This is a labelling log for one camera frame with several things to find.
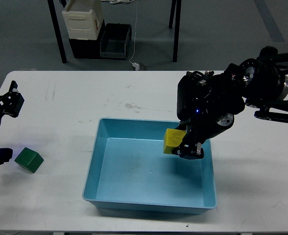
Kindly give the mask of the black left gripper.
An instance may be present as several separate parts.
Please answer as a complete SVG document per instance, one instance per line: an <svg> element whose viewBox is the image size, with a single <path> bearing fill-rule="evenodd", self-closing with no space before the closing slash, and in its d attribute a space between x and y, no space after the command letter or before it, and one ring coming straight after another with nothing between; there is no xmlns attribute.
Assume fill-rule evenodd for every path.
<svg viewBox="0 0 288 235"><path fill-rule="evenodd" d="M8 92L0 96L0 124L4 115L12 118L18 117L23 103L24 98L18 91L18 84L12 80ZM9 162L12 155L11 148L0 148L0 165Z"/></svg>

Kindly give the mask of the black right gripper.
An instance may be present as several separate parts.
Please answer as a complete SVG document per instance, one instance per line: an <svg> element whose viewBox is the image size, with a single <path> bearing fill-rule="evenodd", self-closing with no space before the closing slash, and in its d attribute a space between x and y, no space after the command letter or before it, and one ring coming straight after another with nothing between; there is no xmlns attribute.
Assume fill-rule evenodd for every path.
<svg viewBox="0 0 288 235"><path fill-rule="evenodd" d="M202 144L232 127L234 116L245 108L230 73L205 75L188 71L177 87L176 130L186 131L183 140L171 150L182 159L204 158Z"/></svg>

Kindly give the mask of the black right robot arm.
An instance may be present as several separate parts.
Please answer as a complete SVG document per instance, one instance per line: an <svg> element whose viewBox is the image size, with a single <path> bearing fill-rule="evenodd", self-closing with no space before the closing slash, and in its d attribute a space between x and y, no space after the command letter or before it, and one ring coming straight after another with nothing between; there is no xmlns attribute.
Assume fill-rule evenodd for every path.
<svg viewBox="0 0 288 235"><path fill-rule="evenodd" d="M234 124L246 106L254 116L288 123L288 53L264 47L258 58L230 64L220 74L189 71L177 87L179 125L167 129L163 151L181 158L204 157L202 144Z"/></svg>

